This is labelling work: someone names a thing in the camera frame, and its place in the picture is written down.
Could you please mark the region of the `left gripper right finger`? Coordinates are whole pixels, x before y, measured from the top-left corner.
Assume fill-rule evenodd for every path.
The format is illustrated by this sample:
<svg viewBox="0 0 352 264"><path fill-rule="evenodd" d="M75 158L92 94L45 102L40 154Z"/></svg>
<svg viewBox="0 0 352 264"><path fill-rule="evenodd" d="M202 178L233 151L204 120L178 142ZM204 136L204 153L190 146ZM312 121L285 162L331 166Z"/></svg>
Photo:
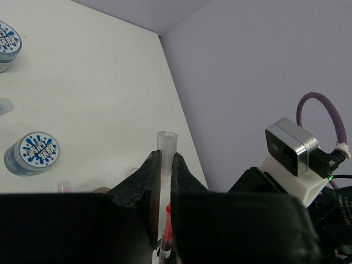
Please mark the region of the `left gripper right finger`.
<svg viewBox="0 0 352 264"><path fill-rule="evenodd" d="M319 263L301 202L277 192L211 192L173 158L171 219L177 263Z"/></svg>

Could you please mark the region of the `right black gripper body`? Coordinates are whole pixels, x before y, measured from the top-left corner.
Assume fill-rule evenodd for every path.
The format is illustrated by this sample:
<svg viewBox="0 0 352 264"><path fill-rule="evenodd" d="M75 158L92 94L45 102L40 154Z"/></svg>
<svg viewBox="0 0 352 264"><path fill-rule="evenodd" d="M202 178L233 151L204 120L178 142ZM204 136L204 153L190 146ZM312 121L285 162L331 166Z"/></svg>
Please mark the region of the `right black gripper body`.
<svg viewBox="0 0 352 264"><path fill-rule="evenodd" d="M258 167L247 169L228 190L230 194L286 194L286 190Z"/></svg>

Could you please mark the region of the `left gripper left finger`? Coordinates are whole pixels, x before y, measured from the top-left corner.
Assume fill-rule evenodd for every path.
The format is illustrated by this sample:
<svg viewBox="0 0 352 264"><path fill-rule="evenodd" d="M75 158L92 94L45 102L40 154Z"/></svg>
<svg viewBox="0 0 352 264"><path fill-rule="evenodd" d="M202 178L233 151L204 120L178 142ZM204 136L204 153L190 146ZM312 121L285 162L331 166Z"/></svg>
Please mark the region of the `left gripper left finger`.
<svg viewBox="0 0 352 264"><path fill-rule="evenodd" d="M151 263L161 153L107 193L1 195L1 263Z"/></svg>

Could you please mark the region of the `red gel pen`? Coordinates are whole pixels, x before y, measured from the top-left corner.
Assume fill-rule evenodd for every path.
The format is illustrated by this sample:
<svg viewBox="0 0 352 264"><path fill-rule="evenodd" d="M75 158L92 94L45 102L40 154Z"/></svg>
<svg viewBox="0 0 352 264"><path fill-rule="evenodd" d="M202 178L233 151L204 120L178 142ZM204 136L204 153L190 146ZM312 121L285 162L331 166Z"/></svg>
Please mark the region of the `red gel pen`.
<svg viewBox="0 0 352 264"><path fill-rule="evenodd" d="M166 260L170 257L172 252L172 221L171 221L171 205L168 204L166 207L166 213L164 218L164 226L162 232L161 246L159 248L159 261L158 263L166 263Z"/></svg>

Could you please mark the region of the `large clear tape roll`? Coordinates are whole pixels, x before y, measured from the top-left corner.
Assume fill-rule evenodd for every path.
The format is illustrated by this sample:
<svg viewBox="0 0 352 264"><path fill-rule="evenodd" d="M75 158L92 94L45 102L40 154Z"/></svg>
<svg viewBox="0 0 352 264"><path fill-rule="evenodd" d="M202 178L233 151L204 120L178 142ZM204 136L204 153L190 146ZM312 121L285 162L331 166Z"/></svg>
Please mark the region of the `large clear tape roll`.
<svg viewBox="0 0 352 264"><path fill-rule="evenodd" d="M110 191L110 188L107 188L107 187L100 187L100 188L97 188L93 191L93 193L99 193L99 194L105 194L107 192Z"/></svg>

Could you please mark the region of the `small clear tape roll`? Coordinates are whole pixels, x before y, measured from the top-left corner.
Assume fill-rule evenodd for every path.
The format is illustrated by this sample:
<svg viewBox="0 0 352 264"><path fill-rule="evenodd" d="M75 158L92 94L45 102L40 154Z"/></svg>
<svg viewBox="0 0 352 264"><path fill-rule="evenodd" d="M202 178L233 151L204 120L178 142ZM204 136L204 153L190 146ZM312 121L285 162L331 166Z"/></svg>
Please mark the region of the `small clear tape roll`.
<svg viewBox="0 0 352 264"><path fill-rule="evenodd" d="M125 178L128 178L129 176L131 176L132 174L134 174L136 171L138 170L137 167L128 167L126 170L125 170Z"/></svg>

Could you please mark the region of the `purple glue stick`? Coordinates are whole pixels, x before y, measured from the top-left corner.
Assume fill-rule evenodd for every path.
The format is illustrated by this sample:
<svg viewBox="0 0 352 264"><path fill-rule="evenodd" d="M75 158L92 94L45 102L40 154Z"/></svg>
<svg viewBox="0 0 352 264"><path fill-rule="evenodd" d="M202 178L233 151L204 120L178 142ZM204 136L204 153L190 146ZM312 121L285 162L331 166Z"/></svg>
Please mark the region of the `purple glue stick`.
<svg viewBox="0 0 352 264"><path fill-rule="evenodd" d="M70 181L64 180L57 183L57 193L65 194L71 193L72 187Z"/></svg>

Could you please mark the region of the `near blue white putty jar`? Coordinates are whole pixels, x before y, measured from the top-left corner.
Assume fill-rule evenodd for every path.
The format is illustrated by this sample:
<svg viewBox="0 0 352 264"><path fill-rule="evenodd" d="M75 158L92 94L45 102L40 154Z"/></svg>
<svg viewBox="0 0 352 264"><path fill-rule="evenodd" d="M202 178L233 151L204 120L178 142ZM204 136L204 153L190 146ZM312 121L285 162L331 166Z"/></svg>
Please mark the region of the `near blue white putty jar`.
<svg viewBox="0 0 352 264"><path fill-rule="evenodd" d="M28 177L50 170L61 148L54 136L42 131L26 134L4 154L4 164L13 174Z"/></svg>

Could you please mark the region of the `blue white putty jar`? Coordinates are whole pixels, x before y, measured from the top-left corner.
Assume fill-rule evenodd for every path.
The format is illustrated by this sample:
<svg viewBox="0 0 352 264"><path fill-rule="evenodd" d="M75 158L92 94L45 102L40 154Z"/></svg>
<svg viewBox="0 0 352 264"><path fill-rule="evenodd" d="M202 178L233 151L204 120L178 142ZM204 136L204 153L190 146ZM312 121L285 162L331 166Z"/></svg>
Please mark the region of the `blue white putty jar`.
<svg viewBox="0 0 352 264"><path fill-rule="evenodd" d="M19 52L23 42L20 35L8 24L1 21L1 73L10 68Z"/></svg>
<svg viewBox="0 0 352 264"><path fill-rule="evenodd" d="M28 177L50 170L61 148L54 136L42 131L26 134L4 154L4 164L13 174Z"/></svg>

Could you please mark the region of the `blue glue stick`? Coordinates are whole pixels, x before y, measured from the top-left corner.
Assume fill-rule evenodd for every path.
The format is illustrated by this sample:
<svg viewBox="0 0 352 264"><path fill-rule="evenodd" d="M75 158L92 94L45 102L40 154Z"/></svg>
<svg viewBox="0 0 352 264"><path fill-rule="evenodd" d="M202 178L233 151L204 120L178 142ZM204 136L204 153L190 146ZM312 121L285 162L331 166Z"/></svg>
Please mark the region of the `blue glue stick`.
<svg viewBox="0 0 352 264"><path fill-rule="evenodd" d="M15 105L9 98L0 98L0 116L12 111L14 108Z"/></svg>

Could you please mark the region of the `far blue white putty jar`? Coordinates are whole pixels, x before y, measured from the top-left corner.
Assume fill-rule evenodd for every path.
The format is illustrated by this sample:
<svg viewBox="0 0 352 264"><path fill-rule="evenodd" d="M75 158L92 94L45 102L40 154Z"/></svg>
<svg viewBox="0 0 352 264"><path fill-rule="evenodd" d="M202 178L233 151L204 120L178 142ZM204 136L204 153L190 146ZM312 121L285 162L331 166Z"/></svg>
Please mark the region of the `far blue white putty jar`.
<svg viewBox="0 0 352 264"><path fill-rule="evenodd" d="M1 21L1 73L10 68L19 52L23 42L20 35L8 24Z"/></svg>

